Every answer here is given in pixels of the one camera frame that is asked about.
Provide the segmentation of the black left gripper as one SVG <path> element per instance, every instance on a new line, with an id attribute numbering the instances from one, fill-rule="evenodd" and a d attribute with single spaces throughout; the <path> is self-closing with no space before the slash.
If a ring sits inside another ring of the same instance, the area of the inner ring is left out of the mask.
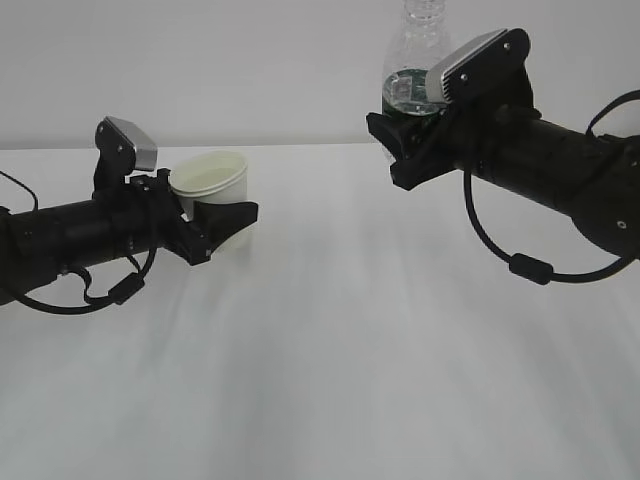
<path id="1" fill-rule="evenodd" d="M 247 244 L 258 220 L 257 203 L 196 201 L 193 221 L 198 227 L 183 218 L 184 209 L 169 186 L 169 174 L 166 168 L 154 176 L 128 178 L 94 172 L 92 199 L 105 212 L 115 258 L 155 246 L 196 266 L 211 259 L 211 246 L 213 251 L 231 251 Z"/>

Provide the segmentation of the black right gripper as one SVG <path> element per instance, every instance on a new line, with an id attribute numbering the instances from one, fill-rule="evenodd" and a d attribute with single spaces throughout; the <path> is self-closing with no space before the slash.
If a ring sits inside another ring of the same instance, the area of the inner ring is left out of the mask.
<path id="1" fill-rule="evenodd" d="M 463 167 L 467 159 L 480 160 L 507 133 L 541 118 L 522 66 L 466 105 L 426 116 L 370 112 L 366 123 L 369 134 L 390 153 L 392 183 L 411 191 Z"/>

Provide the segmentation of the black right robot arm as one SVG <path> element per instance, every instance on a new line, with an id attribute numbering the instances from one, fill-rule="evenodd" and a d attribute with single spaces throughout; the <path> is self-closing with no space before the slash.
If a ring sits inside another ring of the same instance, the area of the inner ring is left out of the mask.
<path id="1" fill-rule="evenodd" d="M 434 117 L 370 113 L 366 122 L 391 153 L 393 183 L 406 191 L 467 170 L 567 216 L 605 252 L 639 256 L 639 138 L 544 120 L 525 68 Z"/>

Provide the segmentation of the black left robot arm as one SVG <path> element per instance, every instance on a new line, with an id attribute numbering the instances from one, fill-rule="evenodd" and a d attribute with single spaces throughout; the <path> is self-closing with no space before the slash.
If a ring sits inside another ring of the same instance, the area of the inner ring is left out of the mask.
<path id="1" fill-rule="evenodd" d="M 255 202 L 195 202 L 187 215 L 169 186 L 169 172 L 137 175 L 96 190 L 86 201 L 12 214 L 1 212 L 1 303 L 18 302 L 61 315 L 89 313 L 135 295 L 158 250 L 197 266 L 258 219 Z M 30 292 L 65 274 L 90 280 L 89 268 L 144 253 L 145 263 L 102 297 L 86 295 L 81 307 L 46 305 Z"/>

